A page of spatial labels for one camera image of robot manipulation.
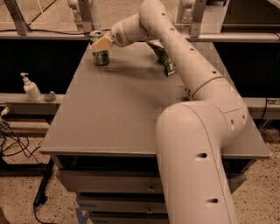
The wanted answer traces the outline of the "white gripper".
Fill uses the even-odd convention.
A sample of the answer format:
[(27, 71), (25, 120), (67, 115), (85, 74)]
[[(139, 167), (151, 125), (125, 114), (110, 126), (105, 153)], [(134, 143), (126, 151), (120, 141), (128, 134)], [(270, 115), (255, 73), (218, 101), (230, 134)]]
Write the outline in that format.
[(113, 44), (125, 47), (138, 41), (146, 42), (152, 40), (152, 35), (140, 23), (139, 14), (115, 23), (111, 27), (109, 36), (105, 35), (101, 38), (92, 38), (92, 52), (107, 51), (113, 47)]

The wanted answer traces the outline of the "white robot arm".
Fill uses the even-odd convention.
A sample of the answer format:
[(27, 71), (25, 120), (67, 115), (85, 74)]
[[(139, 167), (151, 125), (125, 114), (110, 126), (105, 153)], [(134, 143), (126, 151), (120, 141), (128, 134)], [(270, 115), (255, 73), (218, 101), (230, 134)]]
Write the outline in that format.
[(156, 124), (157, 163), (170, 224), (238, 224), (221, 149), (244, 130), (249, 112), (235, 87), (173, 25), (160, 0), (114, 24), (93, 52), (140, 40), (161, 41), (189, 101), (165, 109)]

